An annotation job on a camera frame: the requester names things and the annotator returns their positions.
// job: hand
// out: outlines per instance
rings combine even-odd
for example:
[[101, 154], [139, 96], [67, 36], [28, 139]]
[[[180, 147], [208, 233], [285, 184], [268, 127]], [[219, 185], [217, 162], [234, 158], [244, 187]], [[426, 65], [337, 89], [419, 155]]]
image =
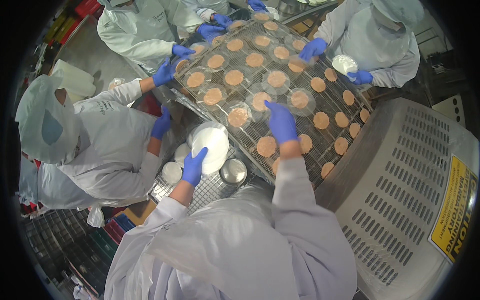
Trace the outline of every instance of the hand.
[[362, 71], [362, 70], [360, 70], [356, 73], [348, 72], [347, 75], [352, 77], [352, 78], [356, 77], [355, 81], [352, 82], [353, 84], [356, 84], [356, 85], [369, 84], [373, 80], [373, 76], [372, 76], [372, 74], [370, 74], [370, 72]]
[[152, 137], [162, 140], [163, 134], [170, 129], [170, 112], [166, 107], [162, 107], [162, 116], [155, 120], [152, 128]]
[[222, 26], [223, 28], [227, 28], [230, 24], [233, 23], [230, 18], [218, 13], [213, 15], [213, 19], [218, 23], [218, 25]]
[[156, 71], [156, 73], [152, 76], [153, 83], [155, 86], [161, 86], [166, 84], [170, 80], [173, 79], [173, 74], [175, 73], [175, 68], [172, 68], [170, 65], [170, 58], [166, 58], [165, 62], [162, 63], [160, 68]]
[[247, 3], [252, 7], [256, 12], [267, 11], [267, 7], [260, 0], [247, 0]]
[[268, 127], [279, 144], [288, 141], [298, 141], [297, 130], [295, 128], [295, 119], [288, 108], [275, 103], [265, 101], [270, 111], [270, 121]]
[[299, 57], [304, 61], [309, 62], [312, 57], [323, 54], [325, 48], [327, 48], [327, 42], [319, 37], [315, 38], [303, 47]]
[[195, 53], [195, 50], [190, 50], [188, 48], [185, 48], [184, 46], [180, 45], [173, 45], [172, 47], [172, 53], [177, 55], [177, 56], [187, 56], [189, 54]]
[[206, 39], [210, 44], [213, 42], [213, 39], [217, 36], [221, 36], [221, 31], [224, 31], [225, 28], [218, 26], [211, 26], [203, 23], [197, 28], [197, 32], [201, 34], [204, 39]]
[[202, 177], [202, 162], [207, 155], [208, 148], [203, 147], [202, 150], [192, 158], [192, 153], [188, 153], [183, 161], [183, 176], [182, 180], [185, 180], [194, 187], [200, 183]]

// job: wire rack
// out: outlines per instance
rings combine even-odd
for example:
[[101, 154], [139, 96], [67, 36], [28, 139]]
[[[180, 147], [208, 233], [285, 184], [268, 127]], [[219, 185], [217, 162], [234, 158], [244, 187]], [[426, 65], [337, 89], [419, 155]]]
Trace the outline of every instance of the wire rack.
[[[297, 134], [307, 134], [312, 139], [313, 147], [309, 153], [304, 155], [304, 159], [310, 180], [314, 183], [315, 187], [318, 187], [323, 181], [320, 175], [322, 166], [327, 162], [332, 162], [336, 165], [341, 159], [341, 156], [338, 155], [334, 149], [335, 140], [338, 137], [344, 137], [348, 141], [349, 146], [353, 142], [348, 127], [340, 128], [336, 125], [335, 114], [337, 112], [343, 112], [347, 116], [350, 124], [357, 123], [362, 127], [363, 122], [360, 119], [360, 111], [362, 108], [371, 111], [371, 108], [366, 104], [366, 101], [360, 92], [352, 84], [347, 83], [341, 78], [341, 75], [338, 76], [338, 79], [335, 82], [330, 82], [325, 78], [324, 71], [327, 68], [332, 68], [332, 65], [324, 55], [322, 55], [314, 65], [307, 66], [303, 72], [294, 73], [289, 69], [287, 64], [284, 62], [280, 63], [278, 60], [275, 60], [275, 58], [272, 58], [269, 53], [271, 51], [269, 51], [268, 48], [263, 50], [256, 48], [253, 44], [256, 36], [268, 36], [275, 41], [275, 45], [282, 45], [284, 42], [284, 36], [287, 34], [291, 34], [297, 39], [303, 39], [305, 42], [308, 42], [308, 40], [291, 31], [286, 26], [280, 23], [277, 24], [279, 26], [279, 31], [282, 31], [283, 33], [272, 35], [267, 32], [268, 30], [264, 28], [263, 24], [251, 19], [248, 20], [245, 26], [241, 29], [225, 34], [225, 38], [221, 43], [212, 45], [208, 51], [191, 61], [188, 67], [177, 73], [175, 77], [195, 99], [201, 101], [199, 95], [205, 93], [205, 91], [208, 90], [209, 85], [224, 85], [224, 76], [226, 74], [223, 70], [209, 73], [211, 74], [211, 80], [208, 84], [204, 84], [196, 89], [189, 88], [187, 86], [189, 70], [198, 67], [204, 68], [203, 58], [205, 56], [211, 55], [212, 52], [218, 52], [219, 50], [225, 52], [225, 43], [234, 38], [242, 39], [248, 44], [248, 47], [244, 47], [236, 52], [227, 51], [229, 59], [228, 65], [224, 67], [225, 70], [231, 70], [237, 67], [246, 68], [246, 56], [253, 52], [261, 53], [265, 58], [263, 66], [260, 70], [257, 69], [252, 71], [252, 73], [248, 75], [249, 78], [240, 84], [240, 89], [233, 90], [227, 88], [228, 97], [226, 101], [222, 101], [222, 103], [209, 107], [204, 105], [199, 107], [200, 109], [206, 110], [206, 113], [210, 115], [212, 119], [225, 125], [228, 128], [231, 137], [243, 148], [242, 150], [246, 151], [246, 154], [253, 158], [260, 169], [263, 169], [262, 171], [265, 175], [274, 181], [275, 176], [272, 171], [272, 164], [279, 157], [278, 149], [270, 157], [263, 157], [256, 151], [258, 140], [263, 136], [271, 135], [266, 121], [251, 122], [246, 127], [233, 128], [228, 124], [226, 115], [228, 115], [228, 107], [232, 102], [244, 102], [248, 96], [257, 92], [252, 92], [250, 90], [250, 84], [255, 85], [254, 83], [260, 83], [264, 74], [269, 71], [280, 70], [284, 72], [290, 78], [291, 82], [288, 90], [284, 94], [277, 95], [277, 103], [287, 104], [287, 95], [296, 88], [307, 90], [313, 95], [315, 100], [315, 106], [311, 110], [292, 112], [295, 113], [294, 117], [296, 119]], [[310, 86], [310, 80], [313, 77], [320, 77], [325, 81], [326, 89], [324, 92], [317, 93], [312, 89]], [[355, 103], [352, 106], [347, 106], [343, 100], [343, 92], [345, 90], [351, 91], [355, 96]], [[330, 124], [325, 130], [319, 130], [315, 128], [313, 124], [314, 115], [320, 111], [326, 113], [330, 119]]]
[[[203, 123], [203, 120], [201, 118], [197, 118], [190, 124], [189, 128], [193, 128], [195, 125], [200, 125], [201, 123]], [[176, 145], [173, 150], [175, 150], [179, 145], [185, 142], [187, 133], [188, 129], [185, 129], [181, 135], [177, 136]], [[157, 177], [155, 179], [155, 184], [153, 186], [153, 191], [155, 192], [156, 198], [158, 200], [164, 196], [168, 196], [175, 187], [167, 183], [162, 177], [163, 165], [169, 161], [174, 161], [173, 154], [167, 157], [167, 159], [164, 159], [162, 161], [162, 165], [158, 171]], [[230, 145], [227, 153], [227, 158], [233, 157], [235, 157], [235, 149]], [[253, 173], [249, 171], [244, 184], [250, 182], [253, 177]], [[225, 184], [220, 178], [220, 174], [218, 172], [208, 177], [202, 177], [200, 183], [195, 188], [195, 192], [193, 193], [193, 199], [190, 202], [188, 215], [191, 215], [194, 211], [204, 207], [212, 201], [230, 197], [237, 189], [238, 187]]]

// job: plastic bin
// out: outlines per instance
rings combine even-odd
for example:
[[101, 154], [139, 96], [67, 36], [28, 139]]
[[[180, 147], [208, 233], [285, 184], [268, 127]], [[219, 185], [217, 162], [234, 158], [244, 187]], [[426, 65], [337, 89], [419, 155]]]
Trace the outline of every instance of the plastic bin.
[[128, 219], [126, 214], [121, 214], [113, 218], [119, 225], [120, 227], [125, 231], [129, 231], [130, 229], [133, 229], [135, 227], [135, 224]]

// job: perforated metal panel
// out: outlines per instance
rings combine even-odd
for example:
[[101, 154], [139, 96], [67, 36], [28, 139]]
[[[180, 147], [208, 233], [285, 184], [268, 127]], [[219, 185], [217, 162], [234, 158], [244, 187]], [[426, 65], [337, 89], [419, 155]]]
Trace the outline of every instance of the perforated metal panel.
[[425, 299], [450, 264], [430, 244], [454, 153], [478, 170], [478, 141], [406, 99], [377, 108], [316, 191], [350, 243], [370, 299]]

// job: caution sign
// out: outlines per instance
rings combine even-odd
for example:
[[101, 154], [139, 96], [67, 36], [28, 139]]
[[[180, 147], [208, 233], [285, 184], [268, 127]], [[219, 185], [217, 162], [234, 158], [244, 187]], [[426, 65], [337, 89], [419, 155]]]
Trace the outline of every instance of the caution sign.
[[452, 263], [460, 253], [475, 203], [478, 178], [452, 156], [450, 178], [442, 208], [429, 241]]

